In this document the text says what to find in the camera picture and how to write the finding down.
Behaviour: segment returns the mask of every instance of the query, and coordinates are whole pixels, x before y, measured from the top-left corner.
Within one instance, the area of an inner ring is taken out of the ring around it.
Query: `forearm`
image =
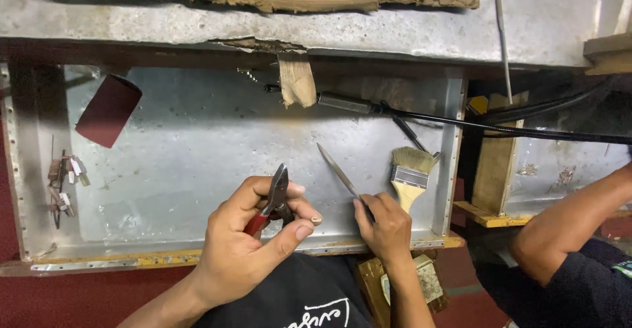
[[[134,312],[119,324],[119,328],[175,328],[193,325],[210,307],[195,296],[195,278],[192,274]]]
[[[534,217],[517,235],[512,254],[546,285],[567,253],[579,251],[604,220],[632,198],[632,164],[565,197]]]
[[[387,266],[386,272],[391,285],[391,328],[434,327],[412,258]]]

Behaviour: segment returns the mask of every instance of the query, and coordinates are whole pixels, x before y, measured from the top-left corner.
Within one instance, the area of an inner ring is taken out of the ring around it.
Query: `black sleeve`
[[[632,281],[581,253],[569,253],[545,288],[559,324],[630,327]]]

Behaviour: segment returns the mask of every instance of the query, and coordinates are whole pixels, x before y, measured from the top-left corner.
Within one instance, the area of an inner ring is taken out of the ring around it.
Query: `person's right hand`
[[[412,260],[410,236],[412,219],[392,197],[385,193],[360,195],[375,217],[371,225],[362,203],[355,199],[355,217],[359,233],[385,267]]]

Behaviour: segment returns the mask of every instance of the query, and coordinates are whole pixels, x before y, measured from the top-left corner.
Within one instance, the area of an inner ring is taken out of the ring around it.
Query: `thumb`
[[[266,274],[270,274],[307,236],[314,232],[312,221],[296,219],[280,230],[277,235],[257,250],[257,262]]]

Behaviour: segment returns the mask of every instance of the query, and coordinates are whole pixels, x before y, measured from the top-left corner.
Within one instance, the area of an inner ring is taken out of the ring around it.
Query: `metal tray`
[[[195,262],[208,215],[243,179],[272,174],[280,163],[307,188],[306,197],[324,217],[298,250],[316,255],[364,251],[352,195],[328,168],[316,142],[360,192],[393,196],[391,151],[411,145],[388,117],[325,106],[285,109],[280,94],[264,93],[245,74],[136,67],[127,79],[143,97],[107,149],[74,130],[101,79],[78,83],[81,75],[56,67],[13,65],[10,72],[3,124],[21,258],[42,273]],[[461,118],[463,87],[457,79],[364,78],[332,88]],[[410,210],[411,246],[441,247],[449,230],[461,133],[442,124],[411,122],[411,127],[431,152],[441,151],[428,190]],[[45,186],[51,157],[59,157],[62,149],[83,161],[91,186],[65,183],[77,217],[62,215],[57,230],[46,210]],[[280,223],[273,222],[264,240],[279,229]]]

